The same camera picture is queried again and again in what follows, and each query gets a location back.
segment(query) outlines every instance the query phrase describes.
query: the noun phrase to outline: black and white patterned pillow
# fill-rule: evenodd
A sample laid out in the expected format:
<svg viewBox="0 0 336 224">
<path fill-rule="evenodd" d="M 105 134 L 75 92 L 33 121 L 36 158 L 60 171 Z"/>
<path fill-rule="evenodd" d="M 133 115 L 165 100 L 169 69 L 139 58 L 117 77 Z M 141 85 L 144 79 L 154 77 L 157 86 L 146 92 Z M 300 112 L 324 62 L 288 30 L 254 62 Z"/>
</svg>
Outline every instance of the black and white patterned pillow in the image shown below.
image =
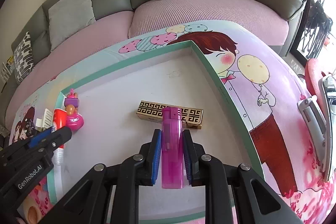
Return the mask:
<svg viewBox="0 0 336 224">
<path fill-rule="evenodd" d="M 20 84 L 34 68 L 33 51 L 29 32 L 26 32 L 25 37 L 14 50 L 14 63 L 15 79 L 16 82 Z"/>
</svg>

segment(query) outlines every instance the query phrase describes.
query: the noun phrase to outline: pink sofa cover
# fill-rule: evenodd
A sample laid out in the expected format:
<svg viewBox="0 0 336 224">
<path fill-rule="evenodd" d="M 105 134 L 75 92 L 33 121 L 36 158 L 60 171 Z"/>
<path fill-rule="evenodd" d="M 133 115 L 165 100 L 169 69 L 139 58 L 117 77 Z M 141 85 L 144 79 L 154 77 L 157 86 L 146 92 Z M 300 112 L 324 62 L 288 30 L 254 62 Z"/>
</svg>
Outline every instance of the pink sofa cover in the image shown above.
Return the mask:
<svg viewBox="0 0 336 224">
<path fill-rule="evenodd" d="M 254 0 L 151 0 L 139 6 L 129 37 L 196 20 L 238 23 L 269 46 L 281 46 L 288 23 L 271 8 Z"/>
<path fill-rule="evenodd" d="M 124 11 L 101 18 L 65 40 L 41 60 L 16 89 L 6 112 L 6 128 L 11 130 L 16 111 L 39 87 L 84 58 L 128 39 L 133 12 Z"/>
</svg>

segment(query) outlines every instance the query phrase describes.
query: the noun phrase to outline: sofa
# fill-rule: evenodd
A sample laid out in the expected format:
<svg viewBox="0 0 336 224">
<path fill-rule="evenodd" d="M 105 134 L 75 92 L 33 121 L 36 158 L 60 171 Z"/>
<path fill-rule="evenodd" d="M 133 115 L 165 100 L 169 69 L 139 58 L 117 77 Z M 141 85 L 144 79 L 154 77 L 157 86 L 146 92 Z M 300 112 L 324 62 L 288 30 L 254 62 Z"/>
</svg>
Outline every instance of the sofa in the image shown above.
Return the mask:
<svg viewBox="0 0 336 224">
<path fill-rule="evenodd" d="M 195 20 L 230 20 L 285 56 L 306 4 L 306 0 L 92 0 L 97 22 L 50 52 L 48 10 L 58 1 L 45 1 L 11 45 L 14 51 L 29 31 L 35 68 L 20 85 L 12 74 L 0 94 L 0 124 L 9 130 L 24 100 L 60 72 L 117 42 L 160 28 Z"/>
</svg>

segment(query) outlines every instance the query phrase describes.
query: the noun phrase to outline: black door frame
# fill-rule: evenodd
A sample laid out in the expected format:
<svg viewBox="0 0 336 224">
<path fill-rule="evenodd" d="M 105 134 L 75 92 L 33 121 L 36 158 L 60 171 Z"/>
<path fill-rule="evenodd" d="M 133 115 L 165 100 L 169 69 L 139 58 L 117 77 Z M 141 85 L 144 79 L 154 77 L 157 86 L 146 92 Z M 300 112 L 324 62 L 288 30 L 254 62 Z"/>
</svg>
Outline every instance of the black door frame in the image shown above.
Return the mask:
<svg viewBox="0 0 336 224">
<path fill-rule="evenodd" d="M 299 46 L 302 34 L 303 34 L 304 30 L 305 30 L 305 26 L 306 26 L 306 22 L 307 22 L 307 18 L 308 18 L 309 9 L 310 9 L 310 0 L 307 0 L 306 7 L 304 8 L 304 11 L 303 11 L 303 14 L 302 14 L 301 23 L 299 25 L 297 34 L 295 36 L 293 45 L 290 48 L 290 53 L 297 59 L 297 61 L 299 61 L 299 63 L 303 67 L 306 66 L 307 59 L 302 55 L 301 52 L 299 52 L 297 50 L 297 48 Z"/>
</svg>

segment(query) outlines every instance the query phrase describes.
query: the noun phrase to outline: pink bow tie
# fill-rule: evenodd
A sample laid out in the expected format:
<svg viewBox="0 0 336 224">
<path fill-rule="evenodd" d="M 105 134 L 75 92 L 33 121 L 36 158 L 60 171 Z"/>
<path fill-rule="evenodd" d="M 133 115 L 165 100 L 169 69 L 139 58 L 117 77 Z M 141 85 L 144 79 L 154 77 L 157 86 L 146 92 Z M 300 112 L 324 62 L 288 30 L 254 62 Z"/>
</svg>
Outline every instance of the pink bow tie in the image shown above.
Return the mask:
<svg viewBox="0 0 336 224">
<path fill-rule="evenodd" d="M 221 81 L 223 84 L 225 84 L 227 80 L 232 80 L 234 78 L 236 78 L 234 75 L 229 75 L 228 77 L 221 78 Z"/>
</svg>

